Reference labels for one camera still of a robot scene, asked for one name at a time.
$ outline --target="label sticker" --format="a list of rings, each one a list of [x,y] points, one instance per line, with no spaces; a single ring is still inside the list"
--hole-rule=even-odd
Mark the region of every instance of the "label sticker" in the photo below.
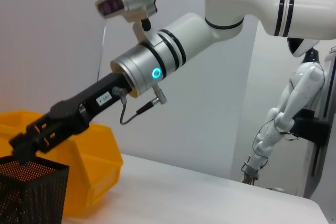
[[[112,99],[112,96],[111,96],[110,92],[107,91],[106,93],[104,93],[100,97],[98,97],[96,99],[96,101],[99,104],[99,106],[102,106],[104,103],[106,103],[107,101],[110,101],[111,99]]]

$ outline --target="glowing blue ring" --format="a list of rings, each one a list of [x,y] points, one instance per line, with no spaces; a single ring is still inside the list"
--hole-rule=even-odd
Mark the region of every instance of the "glowing blue ring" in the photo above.
[[[157,79],[161,76],[161,69],[160,68],[154,68],[152,71],[152,77],[154,79]]]

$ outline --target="black mesh basket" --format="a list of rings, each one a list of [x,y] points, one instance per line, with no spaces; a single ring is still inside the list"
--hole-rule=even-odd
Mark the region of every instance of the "black mesh basket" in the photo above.
[[[61,224],[69,167],[0,158],[0,224]]]

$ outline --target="yellow bin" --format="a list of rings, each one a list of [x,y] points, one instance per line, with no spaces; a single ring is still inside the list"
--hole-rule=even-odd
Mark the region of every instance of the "yellow bin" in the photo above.
[[[0,113],[0,156],[10,155],[8,141],[41,116],[29,111]],[[38,156],[70,166],[64,216],[73,216],[95,204],[118,182],[123,164],[111,129],[95,123],[48,154]]]

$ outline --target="table surface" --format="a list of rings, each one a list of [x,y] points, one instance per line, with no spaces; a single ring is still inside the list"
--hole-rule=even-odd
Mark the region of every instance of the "table surface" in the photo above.
[[[327,224],[313,201],[123,155],[118,184],[62,224]]]

